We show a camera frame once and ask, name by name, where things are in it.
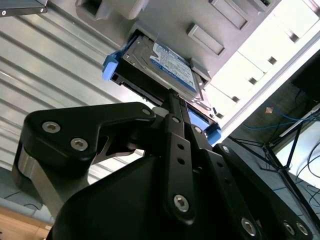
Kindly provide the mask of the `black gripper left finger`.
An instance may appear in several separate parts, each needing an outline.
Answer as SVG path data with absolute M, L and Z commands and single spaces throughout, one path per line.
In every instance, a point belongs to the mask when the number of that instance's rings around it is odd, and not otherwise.
M 196 217 L 191 143 L 181 100 L 159 108 L 140 102 L 39 110 L 24 120 L 13 181 L 56 219 L 78 192 L 139 160 L 163 163 L 163 206 L 185 225 Z

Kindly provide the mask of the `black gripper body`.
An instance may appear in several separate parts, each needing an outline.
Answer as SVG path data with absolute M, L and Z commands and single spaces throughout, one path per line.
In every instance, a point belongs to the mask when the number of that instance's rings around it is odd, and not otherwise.
M 62 207 L 51 230 L 53 240 L 239 240 L 241 225 L 219 189 L 212 168 L 222 170 L 217 154 L 201 160 L 193 174 L 196 216 L 185 225 L 163 204 L 164 165 L 155 157 L 139 160 L 79 191 Z

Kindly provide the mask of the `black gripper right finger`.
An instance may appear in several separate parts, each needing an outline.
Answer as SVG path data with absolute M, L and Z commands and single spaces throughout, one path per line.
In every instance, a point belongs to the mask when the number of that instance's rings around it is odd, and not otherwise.
M 223 204 L 227 231 L 235 240 L 311 240 L 302 219 L 229 147 L 211 146 L 204 130 L 191 123 L 188 103 L 179 100 L 186 136 L 206 180 Z

